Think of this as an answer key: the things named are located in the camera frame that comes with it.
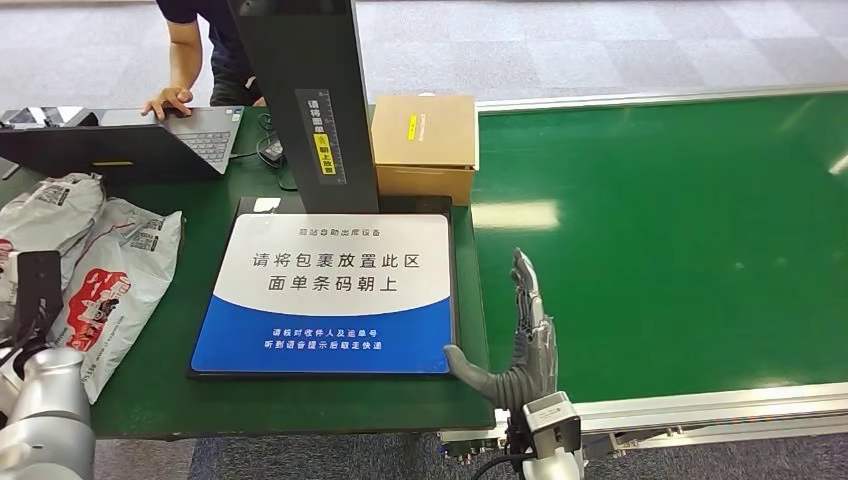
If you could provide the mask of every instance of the person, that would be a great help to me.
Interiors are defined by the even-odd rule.
[[[198,15],[209,22],[209,39],[213,45],[214,86],[209,104],[265,105],[227,0],[156,0],[156,3],[168,22],[171,79],[144,104],[142,115],[152,111],[159,120],[164,120],[167,108],[191,115],[186,104],[194,99],[191,88],[203,63]]]

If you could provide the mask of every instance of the person's hand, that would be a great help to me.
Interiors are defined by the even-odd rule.
[[[141,114],[147,115],[151,110],[156,112],[156,118],[165,120],[165,109],[176,108],[186,115],[191,115],[191,109],[185,104],[190,102],[194,95],[187,88],[167,87],[163,88],[158,95],[150,99],[141,108]]]

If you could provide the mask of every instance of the green table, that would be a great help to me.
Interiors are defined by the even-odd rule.
[[[777,398],[785,391],[769,387],[823,383],[844,394],[831,395],[834,409],[848,410],[848,94],[671,100],[483,109],[474,206],[455,211],[464,347],[485,363],[488,345],[492,367],[507,366],[507,272],[520,246],[555,317],[560,388],[586,418],[632,399],[640,406],[627,408],[662,403],[654,397],[707,405],[725,397],[699,394],[767,387],[759,392]],[[255,113],[236,151],[261,134]],[[115,194],[182,209],[188,227],[173,285],[93,409],[98,435],[491,424],[451,379],[185,379],[236,202],[280,194],[276,178],[236,161],[223,182]]]
[[[256,121],[259,113],[247,109],[234,152],[251,151],[265,135]],[[0,201],[38,178],[19,172],[0,185]],[[289,175],[282,180],[293,184]],[[186,378],[239,198],[287,195],[277,182],[276,172],[249,157],[234,160],[220,181],[109,189],[110,195],[160,214],[182,210],[186,228],[173,283],[92,407],[97,436],[173,439],[490,426],[494,417],[485,401],[451,377]],[[455,208],[453,218],[460,338],[469,358],[488,365],[471,214]],[[502,259],[505,266],[509,261],[509,256]]]

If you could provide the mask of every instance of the laptop keyboard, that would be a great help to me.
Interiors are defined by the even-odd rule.
[[[207,162],[217,163],[223,161],[227,155],[230,132],[182,133],[177,135],[177,138]]]

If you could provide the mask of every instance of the robotic hand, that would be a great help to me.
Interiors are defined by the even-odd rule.
[[[556,333],[542,308],[533,263],[520,250],[513,253],[518,321],[507,371],[490,373],[468,361],[456,345],[445,346],[450,372],[483,394],[496,408],[510,411],[507,442],[513,468],[527,480],[583,478],[580,417],[565,393],[557,391]]]
[[[510,411],[556,391],[556,334],[542,308],[533,263],[515,249],[510,272],[515,282],[518,323],[512,345],[512,363],[506,372],[492,374],[469,363],[456,345],[445,346],[450,371],[482,393],[495,406]]]

